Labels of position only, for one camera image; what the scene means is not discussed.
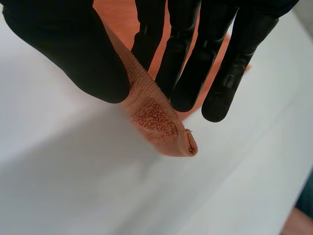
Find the folded towel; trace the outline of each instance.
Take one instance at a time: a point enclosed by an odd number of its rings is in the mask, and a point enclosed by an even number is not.
[[[184,128],[166,96],[133,54],[103,24],[128,74],[130,94],[121,104],[133,125],[161,154],[195,156],[198,148],[190,130]]]

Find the white surface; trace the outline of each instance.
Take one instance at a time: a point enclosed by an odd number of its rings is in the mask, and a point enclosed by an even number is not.
[[[313,44],[293,13],[253,57],[228,117],[158,155],[0,18],[0,234],[277,235],[313,164]]]

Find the orange fabric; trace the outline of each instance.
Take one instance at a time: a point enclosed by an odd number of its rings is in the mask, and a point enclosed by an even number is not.
[[[222,48],[203,86],[195,107],[187,113],[176,112],[166,96],[161,92],[151,77],[157,74],[166,41],[170,35],[169,13],[165,13],[165,25],[162,41],[156,51],[148,73],[129,51],[134,43],[134,35],[139,29],[134,0],[95,0],[94,8],[104,25],[114,46],[127,70],[131,91],[122,102],[131,122],[138,131],[160,153],[168,156],[194,156],[198,148],[190,130],[185,129],[181,120],[201,107],[215,75],[218,72],[229,37],[226,36]],[[194,47],[195,38],[188,57]]]

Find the robotic hand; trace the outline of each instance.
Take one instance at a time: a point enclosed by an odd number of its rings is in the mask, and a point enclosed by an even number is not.
[[[162,37],[165,0],[136,0],[140,31],[132,53],[148,70]],[[174,109],[188,112],[210,72],[232,23],[228,49],[202,106],[209,121],[221,121],[227,114],[245,69],[257,46],[298,0],[168,0],[171,36],[162,58],[156,83]],[[182,71],[195,30],[198,9],[198,37]]]
[[[135,0],[140,31],[132,52],[146,70],[162,38],[165,2]],[[221,121],[257,46],[275,27],[278,18],[297,2],[168,0],[171,36],[156,83],[176,110],[191,110],[235,18],[227,52],[202,106],[207,120]],[[119,103],[127,97],[126,70],[92,7],[93,0],[0,0],[0,3],[9,27],[61,68],[81,90],[110,103]],[[181,73],[199,8],[198,38]]]

